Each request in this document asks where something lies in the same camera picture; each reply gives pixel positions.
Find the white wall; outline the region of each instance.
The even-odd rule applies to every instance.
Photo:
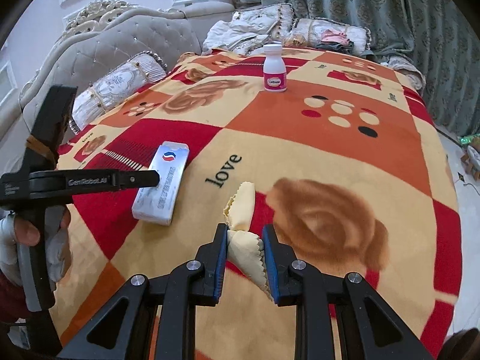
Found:
[[[8,38],[8,45],[0,51],[0,68],[11,61],[18,90],[9,98],[18,98],[23,85],[33,78],[54,42],[64,30],[63,17],[78,11],[94,0],[34,0],[20,17]],[[172,0],[126,0],[148,8],[168,9]]]

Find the curtain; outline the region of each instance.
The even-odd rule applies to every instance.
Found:
[[[452,0],[234,0],[237,7],[291,3],[297,17],[328,17],[371,30],[379,62],[402,55],[426,76],[438,125],[480,131],[480,42]]]

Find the white pill bottle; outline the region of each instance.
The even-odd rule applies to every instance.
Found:
[[[287,69],[282,59],[281,44],[263,46],[266,55],[263,62],[263,85],[269,92],[283,92],[287,89]]]

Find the bolt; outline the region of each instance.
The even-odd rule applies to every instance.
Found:
[[[142,274],[136,274],[130,279],[130,282],[134,286],[141,286],[145,282],[145,276],[143,276]]]
[[[187,263],[187,269],[189,271],[196,271],[198,268],[200,268],[200,265],[202,265],[200,263],[200,261],[197,261],[195,259],[191,260],[191,261],[188,261]]]
[[[305,269],[306,266],[307,266],[306,262],[304,262],[301,259],[296,259],[295,261],[292,261],[293,269],[298,269],[301,271],[302,269]]]
[[[350,272],[347,276],[352,283],[360,283],[362,281],[362,276],[357,272]]]

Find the red and blue logo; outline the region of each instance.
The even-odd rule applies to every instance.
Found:
[[[162,156],[164,161],[173,161],[176,157],[176,154],[172,151],[167,151]]]

